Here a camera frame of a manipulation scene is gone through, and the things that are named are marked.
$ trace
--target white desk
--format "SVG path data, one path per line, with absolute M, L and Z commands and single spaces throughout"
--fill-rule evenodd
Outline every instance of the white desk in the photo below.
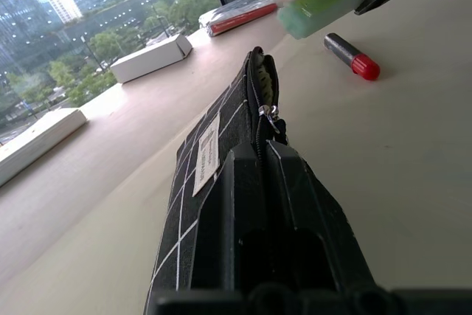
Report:
M 0 189 L 1 312 L 142 312 L 178 134 L 256 45 L 276 59 L 291 144 L 379 284 L 472 287 L 470 4 L 394 0 L 303 41 L 273 15 L 200 32 L 188 59 L 89 103 L 85 128 Z M 379 62 L 381 80 L 351 75 L 323 49 L 327 32 Z

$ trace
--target green object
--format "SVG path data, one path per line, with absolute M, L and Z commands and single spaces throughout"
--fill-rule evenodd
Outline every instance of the green object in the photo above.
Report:
M 294 0 L 279 9 L 277 18 L 296 39 L 306 38 L 354 10 L 362 0 Z

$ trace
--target grid pattern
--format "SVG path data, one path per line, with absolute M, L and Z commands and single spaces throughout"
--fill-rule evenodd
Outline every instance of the grid pattern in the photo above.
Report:
M 234 146 L 251 140 L 251 120 L 246 93 L 247 80 L 243 72 L 245 66 L 178 149 L 176 172 L 172 183 L 164 232 L 153 270 L 148 302 L 151 293 L 156 290 L 179 290 L 189 287 L 198 211 L 215 183 L 229 151 Z M 210 179 L 200 192 L 192 196 L 198 141 L 218 114 L 220 115 L 218 131 L 220 167 L 213 179 Z

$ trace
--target zipper pull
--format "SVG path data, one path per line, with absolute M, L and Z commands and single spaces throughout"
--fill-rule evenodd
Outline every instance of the zipper pull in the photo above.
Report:
M 262 105 L 259 107 L 259 117 L 266 116 L 268 122 L 271 124 L 274 132 L 280 134 L 279 129 L 276 127 L 275 122 L 279 120 L 279 108 L 275 105 L 270 107 L 269 105 Z

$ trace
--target marker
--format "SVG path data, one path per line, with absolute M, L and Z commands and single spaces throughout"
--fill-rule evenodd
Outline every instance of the marker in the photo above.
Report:
M 365 80 L 375 81 L 381 73 L 376 62 L 335 33 L 324 37 L 324 46 Z

